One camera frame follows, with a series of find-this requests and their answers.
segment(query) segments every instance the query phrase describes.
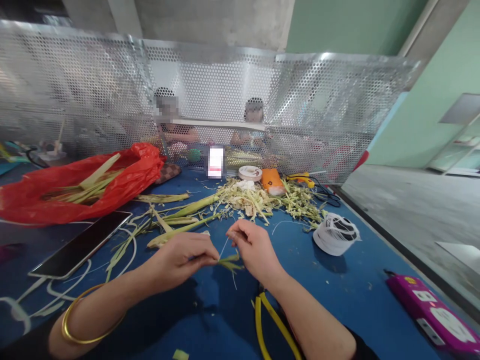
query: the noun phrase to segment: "pliers handle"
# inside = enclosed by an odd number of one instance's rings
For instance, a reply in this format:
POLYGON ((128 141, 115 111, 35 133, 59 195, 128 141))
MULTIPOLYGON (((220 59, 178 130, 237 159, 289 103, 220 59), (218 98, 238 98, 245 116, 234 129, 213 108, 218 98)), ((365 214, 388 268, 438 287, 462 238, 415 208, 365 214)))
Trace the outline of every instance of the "pliers handle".
POLYGON ((270 314, 271 318, 275 322, 276 326, 280 329, 283 337, 290 346, 290 349, 293 352, 296 360, 302 360, 302 355, 300 354, 299 348, 295 344, 294 339, 290 335, 288 329, 285 327, 284 323, 278 316, 277 312, 274 310, 267 297, 265 296, 265 290, 263 286, 260 286, 260 293, 255 298, 255 328, 256 328, 256 337, 258 338, 258 344, 260 345, 261 354, 263 355, 264 360, 272 360, 267 347, 265 346, 264 334, 262 332, 262 303, 266 307, 266 310, 270 314))

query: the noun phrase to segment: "pink power bank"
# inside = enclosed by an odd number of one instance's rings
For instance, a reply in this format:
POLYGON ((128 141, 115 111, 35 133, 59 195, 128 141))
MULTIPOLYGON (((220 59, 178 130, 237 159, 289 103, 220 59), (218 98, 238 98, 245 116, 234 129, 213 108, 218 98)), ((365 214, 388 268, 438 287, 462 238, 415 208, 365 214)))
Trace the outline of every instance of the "pink power bank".
POLYGON ((438 349, 480 354, 480 337, 419 278, 395 275, 386 283, 438 349))

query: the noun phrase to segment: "gray floor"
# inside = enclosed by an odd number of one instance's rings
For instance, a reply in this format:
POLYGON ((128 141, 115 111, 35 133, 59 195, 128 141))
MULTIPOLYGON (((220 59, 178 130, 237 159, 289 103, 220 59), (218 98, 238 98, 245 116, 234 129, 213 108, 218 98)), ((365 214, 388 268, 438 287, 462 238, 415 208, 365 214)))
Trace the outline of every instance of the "gray floor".
POLYGON ((480 178, 362 165, 342 190, 480 309, 480 275, 435 243, 480 249, 480 178))

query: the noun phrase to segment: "white thread spool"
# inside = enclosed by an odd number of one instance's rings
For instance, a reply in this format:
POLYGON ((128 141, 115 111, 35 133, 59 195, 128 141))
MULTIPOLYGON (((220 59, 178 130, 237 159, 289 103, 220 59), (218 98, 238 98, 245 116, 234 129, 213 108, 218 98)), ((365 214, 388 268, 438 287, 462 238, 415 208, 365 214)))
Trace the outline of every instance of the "white thread spool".
POLYGON ((238 169, 238 177, 242 180, 251 180, 253 182, 260 181, 262 179, 262 170, 256 166, 242 166, 238 169))
POLYGON ((348 219, 329 212, 313 233, 315 244, 332 256, 343 255, 354 242, 361 241, 355 224, 348 219))

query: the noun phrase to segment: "table surface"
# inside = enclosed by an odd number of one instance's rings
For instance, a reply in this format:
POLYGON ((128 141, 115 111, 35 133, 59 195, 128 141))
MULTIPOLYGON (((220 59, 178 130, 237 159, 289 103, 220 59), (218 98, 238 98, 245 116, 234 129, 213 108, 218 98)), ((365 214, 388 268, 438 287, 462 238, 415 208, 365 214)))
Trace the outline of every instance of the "table surface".
MULTIPOLYGON (((0 185, 20 180, 32 167, 22 164, 0 177, 0 185)), ((169 182, 149 187, 145 193, 178 194, 186 190, 194 193, 187 202, 202 199, 215 190, 218 180, 209 179, 201 172, 184 170, 169 182)), ((139 215, 148 205, 131 201, 120 210, 139 215)), ((322 252, 312 241, 312 233, 303 232, 303 226, 292 223, 292 218, 275 211, 266 227, 285 270, 297 279, 340 322, 359 334, 381 359, 449 359, 436 351, 416 328, 414 322, 387 287, 384 269, 398 274, 418 274, 360 218, 344 204, 340 208, 327 206, 326 210, 344 216, 356 224, 362 241, 356 242, 343 256, 322 252)), ((215 220, 196 232, 209 230, 211 240, 221 251, 226 241, 225 232, 234 219, 215 220)), ((24 243, 21 254, 0 264, 0 297, 17 299, 37 279, 27 276, 46 257, 71 240, 87 224, 55 225, 46 228, 27 228, 0 224, 3 239, 24 243)), ((155 252, 146 248, 156 234, 137 238, 137 253, 130 269, 144 263, 155 252)), ((68 295, 78 296, 86 289, 103 283, 105 269, 112 257, 112 248, 127 236, 114 235, 91 258, 90 273, 68 295)), ((133 253, 129 246, 125 256, 113 269, 116 276, 128 263, 133 253)), ((225 247, 222 257, 234 254, 225 247)), ((53 289, 64 291, 87 268, 84 264, 70 279, 54 281, 53 289)), ((261 359, 255 331, 255 299, 257 281, 248 271, 235 276, 235 290, 231 273, 222 266, 203 268, 183 285, 166 293, 152 296, 128 311, 117 330, 92 353, 91 358, 108 354, 115 359, 171 359, 176 349, 190 354, 191 359, 261 359)), ((21 305, 28 314, 53 300, 46 284, 28 295, 21 305)), ((273 359, 293 359, 292 352, 269 316, 263 318, 265 343, 273 359)), ((36 327, 47 317, 32 318, 36 327)), ((10 315, 10 307, 0 303, 0 347, 4 347, 23 333, 23 323, 10 315)))

